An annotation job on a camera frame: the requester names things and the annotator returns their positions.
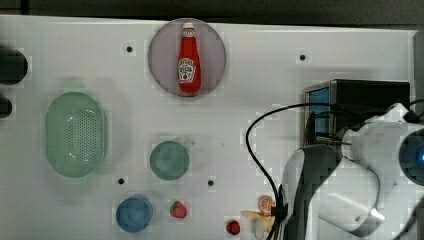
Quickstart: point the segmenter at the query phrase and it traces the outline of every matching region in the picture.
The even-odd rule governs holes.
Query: plush toy
[[[275,202],[269,196],[262,196],[259,198],[258,207],[260,213],[241,211],[241,214],[255,222],[255,237],[257,240],[263,240],[268,237],[274,224],[275,217],[271,216],[271,208],[275,207]]]
[[[261,213],[253,211],[241,211],[241,214],[252,221],[255,221],[255,237],[257,240],[263,240],[268,237],[274,224],[275,217],[264,216]]]

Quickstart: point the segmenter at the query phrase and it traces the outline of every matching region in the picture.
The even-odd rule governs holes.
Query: white table
[[[113,208],[128,192],[150,192],[162,204],[140,239],[254,239],[241,210],[255,210],[270,185],[248,156],[245,130],[260,113],[302,102],[305,87],[334,78],[409,81],[414,31],[211,24],[227,49],[222,84],[182,99],[153,80],[147,51],[165,22],[0,16],[0,43],[20,49],[30,72],[0,86],[13,114],[0,120],[1,239],[131,239]],[[131,45],[132,53],[125,51]],[[299,55],[306,60],[300,61]],[[63,179],[44,152],[44,116],[51,101],[83,85],[107,111],[109,151],[85,182]],[[300,110],[276,114],[252,137],[275,181],[300,142]],[[190,172],[161,182],[149,168],[160,136],[196,140]],[[117,179],[126,179],[124,185]],[[216,179],[208,189],[209,178]],[[185,200],[190,216],[177,224],[165,209]],[[240,219],[232,237],[225,221]],[[321,239],[353,238],[326,223]]]

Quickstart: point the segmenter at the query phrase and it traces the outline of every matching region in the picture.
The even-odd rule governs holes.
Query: mesh basket
[[[84,177],[106,154],[106,115],[84,93],[56,98],[46,115],[46,154],[55,171],[65,177]]]

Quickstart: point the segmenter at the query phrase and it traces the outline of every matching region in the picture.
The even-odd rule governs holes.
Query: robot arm
[[[401,104],[348,131],[341,152],[298,149],[284,169],[289,215],[284,240],[316,240],[318,218],[360,238],[402,232],[424,197],[424,126],[406,122]]]

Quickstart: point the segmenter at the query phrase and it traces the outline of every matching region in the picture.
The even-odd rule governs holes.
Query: red ketchup bottle
[[[178,57],[178,83],[181,91],[194,94],[202,85],[199,53],[192,23],[184,23]]]

